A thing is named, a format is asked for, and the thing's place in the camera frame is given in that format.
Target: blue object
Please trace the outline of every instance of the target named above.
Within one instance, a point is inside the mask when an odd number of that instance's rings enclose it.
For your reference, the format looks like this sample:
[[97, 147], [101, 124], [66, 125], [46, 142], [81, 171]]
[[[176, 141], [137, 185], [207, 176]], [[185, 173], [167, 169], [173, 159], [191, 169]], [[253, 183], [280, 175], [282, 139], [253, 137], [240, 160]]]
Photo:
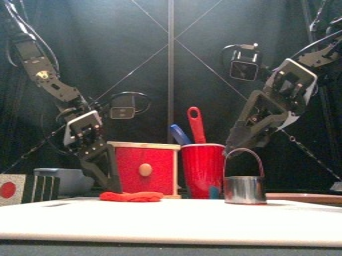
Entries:
[[191, 144], [191, 140], [188, 139], [187, 135], [176, 124], [172, 124], [169, 126], [169, 131], [179, 145], [183, 146]]

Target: red box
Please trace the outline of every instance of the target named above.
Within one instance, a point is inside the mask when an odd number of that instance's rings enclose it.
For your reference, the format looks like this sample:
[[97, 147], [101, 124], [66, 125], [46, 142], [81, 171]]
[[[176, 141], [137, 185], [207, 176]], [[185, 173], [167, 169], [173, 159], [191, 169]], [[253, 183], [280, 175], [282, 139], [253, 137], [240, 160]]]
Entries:
[[179, 145], [108, 142], [115, 147], [115, 156], [123, 192], [160, 192], [165, 197], [177, 195]]

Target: red plastic cup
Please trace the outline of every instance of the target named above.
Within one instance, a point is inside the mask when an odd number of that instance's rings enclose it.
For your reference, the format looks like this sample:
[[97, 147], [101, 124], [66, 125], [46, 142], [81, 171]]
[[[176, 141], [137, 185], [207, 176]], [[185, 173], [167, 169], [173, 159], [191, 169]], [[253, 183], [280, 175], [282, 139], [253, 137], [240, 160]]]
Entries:
[[221, 192], [224, 146], [188, 144], [180, 149], [188, 196], [192, 199], [217, 199]]

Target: table surface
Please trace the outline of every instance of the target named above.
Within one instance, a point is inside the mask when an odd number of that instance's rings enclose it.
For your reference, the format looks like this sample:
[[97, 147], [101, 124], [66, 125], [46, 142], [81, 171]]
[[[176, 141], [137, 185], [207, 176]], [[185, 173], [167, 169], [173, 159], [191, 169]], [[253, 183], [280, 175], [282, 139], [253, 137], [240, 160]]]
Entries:
[[342, 208], [268, 200], [73, 198], [0, 207], [2, 240], [342, 247]]

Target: orange towel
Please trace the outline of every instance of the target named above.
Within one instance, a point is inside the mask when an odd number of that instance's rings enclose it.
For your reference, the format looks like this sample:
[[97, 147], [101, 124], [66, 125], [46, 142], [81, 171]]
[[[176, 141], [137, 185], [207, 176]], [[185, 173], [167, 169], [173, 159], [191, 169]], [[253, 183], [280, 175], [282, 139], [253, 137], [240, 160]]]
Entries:
[[159, 202], [163, 196], [163, 193], [159, 192], [136, 192], [123, 194], [103, 192], [100, 194], [100, 200], [115, 202]]

